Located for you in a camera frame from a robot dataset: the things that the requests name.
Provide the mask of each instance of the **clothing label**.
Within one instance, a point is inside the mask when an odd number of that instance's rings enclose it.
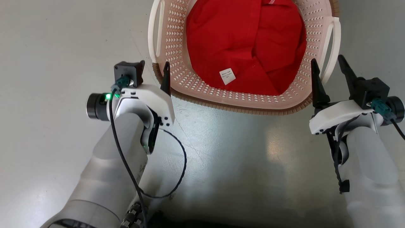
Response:
[[[228,85],[231,81],[236,79],[235,74],[233,73],[231,68],[221,71],[220,75],[225,85]]]

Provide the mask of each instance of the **red shirt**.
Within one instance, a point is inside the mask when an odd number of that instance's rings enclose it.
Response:
[[[280,95],[306,49],[305,25],[291,0],[198,0],[187,17],[191,64],[209,86]],[[225,85],[220,71],[236,79]]]

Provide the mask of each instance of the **plastic basket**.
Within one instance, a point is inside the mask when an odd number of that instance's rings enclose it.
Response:
[[[193,71],[186,42],[186,19],[197,0],[155,0],[149,19],[148,44],[153,70],[159,82],[166,61],[171,65],[172,94],[180,99],[213,108],[261,115],[288,115],[312,102],[311,59],[328,64],[321,75],[326,83],[340,49],[341,27],[337,0],[296,0],[307,30],[307,49],[295,80],[280,96],[255,95],[212,88]]]

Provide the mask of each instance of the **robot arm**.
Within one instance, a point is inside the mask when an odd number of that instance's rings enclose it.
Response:
[[[343,56],[339,56],[339,63],[350,98],[330,103],[319,80],[316,60],[312,60],[315,115],[309,122],[311,133],[326,134],[328,138],[339,190],[355,227],[403,227],[405,194],[377,126],[393,124],[392,120],[401,122],[404,105],[399,98],[388,97],[389,87],[380,79],[357,78]],[[382,103],[389,113],[376,108],[377,113],[371,108],[374,102]]]
[[[169,64],[165,66],[165,83],[161,88],[142,84],[144,64],[144,61],[117,64],[116,81],[125,77],[130,86],[119,88],[116,95],[91,94],[87,101],[87,115],[103,121],[110,120],[111,103],[121,150],[137,183],[146,167],[147,154],[153,152],[159,126],[169,126],[175,119]],[[136,189],[117,151],[110,126],[94,147],[65,207],[42,228],[139,227],[143,225],[140,208],[134,205],[127,210],[135,196]],[[121,224],[125,219],[131,222]]]

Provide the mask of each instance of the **concrete floor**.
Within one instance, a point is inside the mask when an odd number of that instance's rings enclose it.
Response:
[[[113,83],[113,65],[144,59],[152,0],[2,0],[0,7],[0,227],[36,228],[66,203],[108,123],[85,102]],[[354,71],[379,77],[405,99],[405,2],[341,0],[342,45]],[[326,91],[348,98],[336,68]],[[188,169],[172,200],[151,202],[176,220],[247,227],[351,227],[325,136],[313,136],[311,107],[284,117],[238,114],[173,98],[168,128],[185,144]],[[380,129],[405,184],[405,142]],[[164,193],[183,165],[160,134],[141,186]]]

